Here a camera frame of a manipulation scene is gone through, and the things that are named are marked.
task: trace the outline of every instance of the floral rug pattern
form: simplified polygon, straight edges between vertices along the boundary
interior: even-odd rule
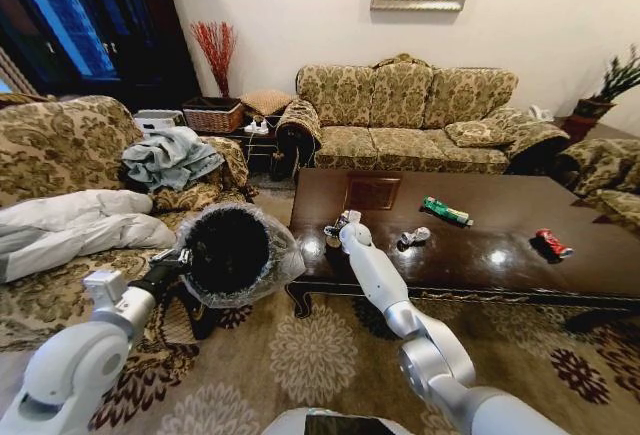
[[[77,307],[45,302],[39,301],[37,318],[54,312],[78,316]],[[382,315],[365,299],[315,294],[312,302],[312,315],[303,320],[294,317],[285,293],[220,310],[217,328],[200,342],[181,304],[166,303],[105,395],[93,433],[253,435],[283,411],[304,406],[379,416],[417,435],[457,433],[437,407],[425,405],[408,387],[397,366],[402,341],[384,331]],[[569,433],[636,433],[640,328],[633,320],[575,334],[564,324],[579,308],[415,304],[460,338],[478,385],[513,393]],[[4,322],[0,327],[20,330]],[[33,349],[39,342],[25,343]]]

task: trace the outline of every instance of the curtain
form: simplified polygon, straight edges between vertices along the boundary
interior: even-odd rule
[[[0,78],[4,80],[13,92],[26,93],[28,95],[38,95],[33,85],[23,75],[23,73],[11,61],[9,55],[0,47]]]

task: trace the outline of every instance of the patterned rug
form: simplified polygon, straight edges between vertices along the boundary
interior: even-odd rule
[[[313,314],[305,320],[294,318],[284,293],[221,311],[219,328],[200,344],[179,385],[169,383],[163,400],[98,433],[249,435],[301,406],[380,416],[415,434],[456,433],[435,407],[413,395],[396,362],[400,342],[368,302],[312,298]],[[513,393],[573,434],[638,433],[637,326],[618,323],[576,336],[562,329],[576,309],[416,304],[459,336],[479,385]],[[140,389],[144,398],[144,383]]]

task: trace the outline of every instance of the small box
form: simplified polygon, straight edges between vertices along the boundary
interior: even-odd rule
[[[186,125],[180,110],[140,110],[133,121],[143,132]]]

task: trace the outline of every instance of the red can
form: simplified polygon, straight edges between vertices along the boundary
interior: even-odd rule
[[[573,255],[573,248],[562,245],[548,228],[541,228],[536,232],[536,236],[542,238],[558,258],[567,258]]]

